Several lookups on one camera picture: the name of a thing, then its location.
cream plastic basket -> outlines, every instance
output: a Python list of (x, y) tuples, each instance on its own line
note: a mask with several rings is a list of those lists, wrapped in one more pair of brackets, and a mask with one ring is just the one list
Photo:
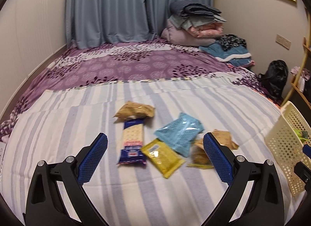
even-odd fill
[(311, 168), (311, 160), (302, 152), (303, 143), (293, 129), (307, 131), (310, 144), (311, 128), (304, 117), (294, 106), (287, 102), (281, 108), (281, 116), (265, 137), (265, 143), (272, 152), (276, 162), (284, 172), (293, 195), (304, 191), (304, 183), (294, 173), (294, 167), (302, 161)]

gray folded cloth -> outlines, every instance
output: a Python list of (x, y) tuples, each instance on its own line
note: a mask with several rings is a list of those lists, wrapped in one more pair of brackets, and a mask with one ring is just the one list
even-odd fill
[(203, 16), (212, 18), (214, 15), (221, 14), (221, 11), (217, 8), (191, 1), (173, 2), (170, 5), (170, 11), (180, 17)]
[(172, 15), (169, 19), (176, 28), (178, 29), (184, 28), (186, 30), (189, 29), (191, 26), (199, 27), (199, 26), (208, 25), (214, 22), (222, 22), (222, 23), (227, 22), (221, 16), (214, 16), (213, 18), (191, 16), (191, 17), (185, 18), (185, 17), (180, 17), (178, 15)]

curtain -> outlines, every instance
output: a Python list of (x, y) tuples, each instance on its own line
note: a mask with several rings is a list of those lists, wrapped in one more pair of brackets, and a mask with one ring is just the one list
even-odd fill
[[(66, 0), (66, 40), (78, 48), (155, 39), (181, 0)], [(212, 0), (191, 0), (211, 5)]]

silver bolt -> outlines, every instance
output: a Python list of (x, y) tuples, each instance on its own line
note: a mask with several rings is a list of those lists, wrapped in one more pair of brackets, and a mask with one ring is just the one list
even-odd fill
[(243, 156), (237, 156), (236, 159), (239, 161), (239, 162), (244, 162), (245, 161), (245, 158)]
[(38, 166), (43, 166), (44, 165), (44, 161), (43, 160), (40, 160), (39, 162), (38, 162)]
[(268, 164), (268, 165), (274, 165), (273, 161), (270, 160), (270, 159), (267, 160), (267, 164)]
[(66, 158), (67, 163), (72, 163), (74, 160), (75, 160), (75, 158), (73, 156)]

wall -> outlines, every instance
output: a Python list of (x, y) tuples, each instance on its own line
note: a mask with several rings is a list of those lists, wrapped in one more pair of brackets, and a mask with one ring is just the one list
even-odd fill
[[(304, 55), (303, 37), (308, 21), (302, 0), (214, 0), (228, 21), (225, 34), (246, 39), (248, 50), (256, 62), (255, 73), (265, 73), (269, 63), (282, 59), (289, 69), (300, 66)], [(292, 42), (290, 50), (277, 44), (276, 34)], [(283, 96), (289, 91), (289, 76)]]
[(0, 118), (34, 71), (65, 44), (66, 0), (7, 0), (0, 11)]

